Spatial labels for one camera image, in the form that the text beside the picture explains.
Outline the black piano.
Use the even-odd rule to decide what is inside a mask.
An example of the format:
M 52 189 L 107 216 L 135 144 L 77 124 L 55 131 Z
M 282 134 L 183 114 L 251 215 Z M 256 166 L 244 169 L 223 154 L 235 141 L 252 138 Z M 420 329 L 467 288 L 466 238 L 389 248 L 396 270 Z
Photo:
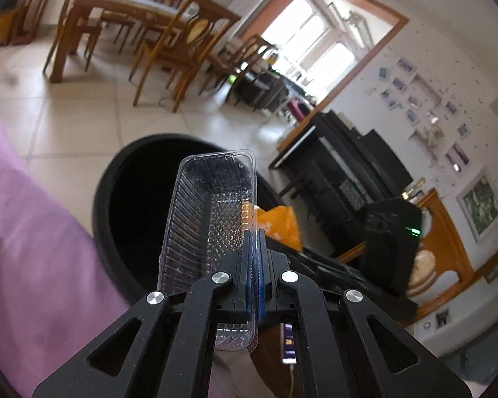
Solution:
M 399 197 L 413 181 L 376 130 L 362 135 L 332 111 L 310 119 L 269 168 L 285 172 L 280 194 L 301 197 L 334 258 L 363 241 L 370 204 Z

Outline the orange wrapper piece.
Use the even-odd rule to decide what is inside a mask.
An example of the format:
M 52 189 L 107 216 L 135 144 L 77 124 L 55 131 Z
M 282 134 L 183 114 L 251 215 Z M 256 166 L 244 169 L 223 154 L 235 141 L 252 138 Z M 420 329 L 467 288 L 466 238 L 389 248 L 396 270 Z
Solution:
M 277 206 L 269 211 L 256 208 L 257 225 L 266 236 L 297 252 L 302 251 L 302 241 L 294 210 Z

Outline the black round trash bin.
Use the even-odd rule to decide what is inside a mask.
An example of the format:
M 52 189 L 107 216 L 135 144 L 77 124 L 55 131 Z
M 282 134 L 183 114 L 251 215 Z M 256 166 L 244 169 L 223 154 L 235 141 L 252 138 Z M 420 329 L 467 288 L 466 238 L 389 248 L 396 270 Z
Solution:
M 93 238 L 104 269 L 129 304 L 156 290 L 180 163 L 223 151 L 189 135 L 154 134 L 125 146 L 104 171 L 92 203 Z

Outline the purple tablecloth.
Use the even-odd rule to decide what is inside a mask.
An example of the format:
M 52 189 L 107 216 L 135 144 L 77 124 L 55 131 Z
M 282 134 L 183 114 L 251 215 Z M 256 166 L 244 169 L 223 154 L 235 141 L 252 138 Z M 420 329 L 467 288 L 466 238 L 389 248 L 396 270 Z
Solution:
M 30 176 L 0 120 L 0 372 L 23 397 L 127 312 L 91 236 Z

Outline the wooden dining table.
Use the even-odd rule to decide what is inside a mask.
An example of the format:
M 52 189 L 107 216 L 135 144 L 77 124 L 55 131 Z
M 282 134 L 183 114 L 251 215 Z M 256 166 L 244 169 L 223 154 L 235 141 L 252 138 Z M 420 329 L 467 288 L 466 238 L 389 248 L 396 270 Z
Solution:
M 178 10 L 152 0 L 72 0 L 72 5 L 58 36 L 54 66 L 49 77 L 52 84 L 63 81 L 63 71 L 69 52 L 72 50 L 76 26 L 83 18 L 88 18 L 93 9 L 108 10 L 117 14 L 129 15 L 138 21 L 152 24 L 169 24 L 177 17 Z

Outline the wooden chair near piano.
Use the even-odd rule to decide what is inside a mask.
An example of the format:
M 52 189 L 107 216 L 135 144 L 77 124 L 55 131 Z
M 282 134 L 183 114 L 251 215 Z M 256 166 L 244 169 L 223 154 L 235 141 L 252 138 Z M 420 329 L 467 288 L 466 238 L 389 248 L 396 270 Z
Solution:
M 422 212 L 422 230 L 407 297 L 417 304 L 417 311 L 413 320 L 400 323 L 405 326 L 459 295 L 474 274 L 454 222 L 436 190 L 430 190 L 414 205 Z M 336 260 L 357 267 L 364 241 Z

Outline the clear plastic tray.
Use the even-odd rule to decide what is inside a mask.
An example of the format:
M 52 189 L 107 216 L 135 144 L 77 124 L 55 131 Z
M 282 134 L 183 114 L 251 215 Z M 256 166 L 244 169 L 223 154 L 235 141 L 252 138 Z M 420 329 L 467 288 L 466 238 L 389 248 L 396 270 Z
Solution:
M 189 156 L 180 164 L 166 222 L 158 290 L 181 294 L 220 270 L 234 281 L 235 320 L 217 327 L 220 351 L 252 347 L 258 331 L 256 183 L 249 150 Z

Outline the wooden dining chair front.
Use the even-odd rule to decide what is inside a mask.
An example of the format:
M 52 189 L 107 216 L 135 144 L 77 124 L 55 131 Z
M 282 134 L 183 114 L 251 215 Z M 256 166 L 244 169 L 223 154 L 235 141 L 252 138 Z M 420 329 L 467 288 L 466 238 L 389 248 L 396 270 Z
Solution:
M 133 105 L 138 106 L 152 67 L 167 67 L 171 79 L 178 80 L 172 94 L 173 111 L 177 111 L 206 58 L 240 20 L 240 15 L 213 0 L 186 0 L 159 39 L 142 43 L 129 74 L 133 77 L 145 62 Z

